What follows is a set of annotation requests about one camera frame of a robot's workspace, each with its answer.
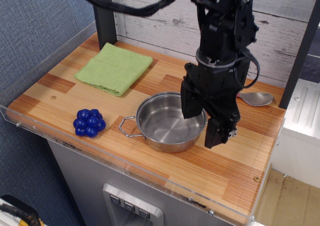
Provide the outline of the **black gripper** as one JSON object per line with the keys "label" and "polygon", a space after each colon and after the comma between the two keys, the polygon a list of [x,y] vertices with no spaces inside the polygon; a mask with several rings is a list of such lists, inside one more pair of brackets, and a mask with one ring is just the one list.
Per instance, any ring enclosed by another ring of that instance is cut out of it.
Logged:
{"label": "black gripper", "polygon": [[241,118],[236,95],[244,87],[249,65],[246,58],[237,59],[229,68],[185,64],[180,89],[182,114],[189,119],[204,109],[212,117],[207,122],[205,147],[226,144],[236,135]]}

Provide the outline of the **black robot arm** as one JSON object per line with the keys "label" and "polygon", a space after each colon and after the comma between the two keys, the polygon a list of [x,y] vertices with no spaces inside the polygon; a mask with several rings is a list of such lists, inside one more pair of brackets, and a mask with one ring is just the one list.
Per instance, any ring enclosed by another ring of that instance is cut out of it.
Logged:
{"label": "black robot arm", "polygon": [[253,0],[192,0],[197,7],[200,46],[197,65],[187,63],[180,96],[185,118],[209,114],[205,146],[227,143],[241,116],[238,93],[256,58],[248,46],[256,41]]}

